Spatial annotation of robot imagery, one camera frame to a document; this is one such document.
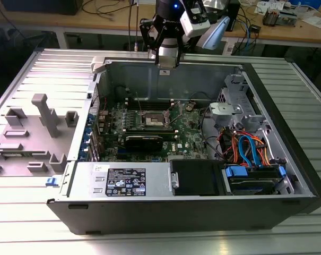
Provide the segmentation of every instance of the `warning label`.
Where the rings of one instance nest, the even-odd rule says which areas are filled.
[[[108,169],[106,195],[145,196],[145,168],[110,168]]]

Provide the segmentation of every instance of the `green circuit board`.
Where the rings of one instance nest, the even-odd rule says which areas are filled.
[[[190,112],[185,110],[187,103],[174,107],[170,111],[170,121],[182,114],[171,123],[172,129],[176,130],[175,140],[164,141],[162,150],[159,152],[138,152],[124,154],[124,126],[123,126],[123,104],[116,104],[113,108],[108,109],[111,115],[110,128],[102,132],[101,136],[104,140],[105,153],[101,157],[102,162],[168,162],[175,158],[186,159],[206,159],[207,151],[203,144],[200,130],[198,129],[199,112],[194,109]],[[138,128],[141,123],[139,111],[129,110],[127,113],[131,117],[130,125],[132,128]]]

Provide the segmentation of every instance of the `slotted metal surface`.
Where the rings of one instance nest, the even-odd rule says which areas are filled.
[[[92,50],[42,52],[22,81],[18,81],[18,89],[13,91],[8,104],[20,105],[34,113],[27,102],[35,91],[44,91],[48,103],[60,114],[76,108],[76,100],[85,97],[85,81],[92,79],[90,61],[94,56],[104,55]],[[204,58],[203,55],[195,57],[196,60],[206,60]],[[321,178],[321,97],[317,90],[284,59],[215,56],[213,61],[253,64]],[[4,106],[0,113],[5,113],[9,106]],[[0,114],[0,125],[5,123]],[[45,180],[44,177],[0,177],[0,254],[18,251],[50,254],[51,249],[76,254],[321,253],[321,208],[310,215],[293,216],[265,231],[77,236],[45,205],[47,198],[57,192],[46,188]]]

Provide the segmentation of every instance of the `workbench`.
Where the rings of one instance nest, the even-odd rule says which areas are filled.
[[[106,5],[111,0],[98,0],[97,5]],[[127,6],[122,1],[115,6],[105,7],[105,11],[112,11]],[[142,4],[139,9],[139,19],[150,19],[154,15],[154,5]],[[59,14],[23,13],[7,12],[2,9],[4,14],[11,20],[18,29],[52,31],[56,33],[60,48],[68,48],[66,33],[95,33],[108,35],[128,35],[128,8],[114,13],[114,20],[99,17],[98,15],[88,14],[80,10],[75,16]],[[95,12],[94,5],[91,3],[86,6],[86,10]],[[254,14],[254,7],[244,7],[246,16],[252,24],[261,26],[262,29],[257,39],[258,44],[273,44],[301,47],[321,48],[321,29],[309,25],[301,20],[297,21],[295,27],[275,26],[267,27],[262,24],[263,16]],[[131,30],[135,31],[136,8],[132,8]],[[0,14],[0,28],[13,28]],[[226,41],[223,54],[230,55],[235,43],[241,41],[245,32],[239,22],[232,32],[226,32],[223,41]]]
[[[6,124],[4,114],[11,106],[39,115],[31,104],[35,93],[46,93],[48,104],[58,115],[73,110],[81,113],[93,80],[93,58],[108,54],[124,57],[125,53],[72,49],[33,52],[0,99],[0,133]],[[205,56],[187,54],[184,58],[190,61]],[[244,61],[239,56],[210,57],[228,64]],[[246,61],[255,69],[321,178],[321,93],[297,65],[283,58],[247,57]],[[74,235],[47,207],[47,198],[59,189],[45,187],[46,179],[0,176],[0,254],[321,253],[321,208],[310,215],[290,217],[271,230]]]

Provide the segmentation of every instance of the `blue cable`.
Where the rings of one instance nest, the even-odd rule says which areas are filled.
[[[248,135],[243,135],[241,138],[239,138],[238,148],[239,148],[240,156],[245,160],[245,162],[248,164],[248,166],[252,166],[251,161],[247,157],[245,157],[244,152],[243,152],[243,146],[242,146],[243,144],[242,144],[242,142],[243,142],[243,140],[245,138],[248,139],[249,142],[250,142],[251,150],[252,150],[252,156],[254,158],[255,165],[262,166],[262,163],[261,163],[261,161],[259,160],[259,158],[257,156],[255,141]]]
[[[241,23],[246,27],[247,41],[246,41],[245,51],[247,51],[247,50],[249,50],[248,47],[249,47],[249,43],[250,43],[250,30],[245,22],[241,21]]]

